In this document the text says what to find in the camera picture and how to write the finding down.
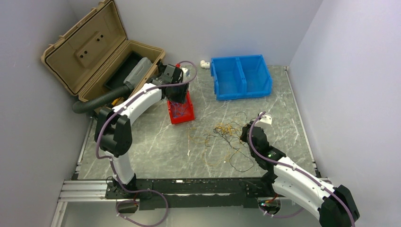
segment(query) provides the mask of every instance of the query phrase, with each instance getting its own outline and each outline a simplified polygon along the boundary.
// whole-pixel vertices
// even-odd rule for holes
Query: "open case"
[[[73,96],[85,102],[108,92],[109,79],[116,73],[129,73],[137,63],[137,54],[149,58],[153,65],[135,85],[132,94],[156,72],[157,63],[166,53],[163,49],[127,40],[114,0],[104,0],[51,44],[41,60]]]

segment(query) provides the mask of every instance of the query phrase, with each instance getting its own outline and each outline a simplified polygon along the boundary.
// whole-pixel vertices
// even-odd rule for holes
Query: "red plastic basket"
[[[189,92],[185,96],[185,103],[175,103],[167,100],[168,113],[170,114],[171,124],[179,124],[195,120],[193,105]]]

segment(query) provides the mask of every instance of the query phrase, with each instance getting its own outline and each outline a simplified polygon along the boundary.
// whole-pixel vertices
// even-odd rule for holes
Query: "blue bin compartment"
[[[270,95],[273,80],[262,55],[212,58],[211,63],[217,100]]]
[[[218,58],[212,60],[214,91],[217,100],[241,98],[246,92],[245,77],[236,58]]]

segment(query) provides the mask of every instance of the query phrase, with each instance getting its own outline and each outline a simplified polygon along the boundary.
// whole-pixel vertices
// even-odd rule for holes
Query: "marble tabletop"
[[[267,132],[270,144],[314,174],[312,156],[284,67],[269,66],[269,71],[273,78],[270,96],[216,101],[210,70],[199,69],[189,89],[196,117],[191,122],[171,124],[166,100],[152,105],[132,125],[129,154],[137,177],[262,176],[266,171],[257,165],[248,146],[241,144],[235,134],[262,111],[272,116]],[[112,175],[108,160],[95,157],[95,126],[93,121],[78,175],[80,180],[105,179]],[[228,137],[230,144],[214,134],[218,126],[232,128]]]

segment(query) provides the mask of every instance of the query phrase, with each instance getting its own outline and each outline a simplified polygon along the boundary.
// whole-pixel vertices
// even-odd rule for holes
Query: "case lid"
[[[104,0],[51,44],[41,59],[65,88],[77,95],[126,39],[114,0]]]

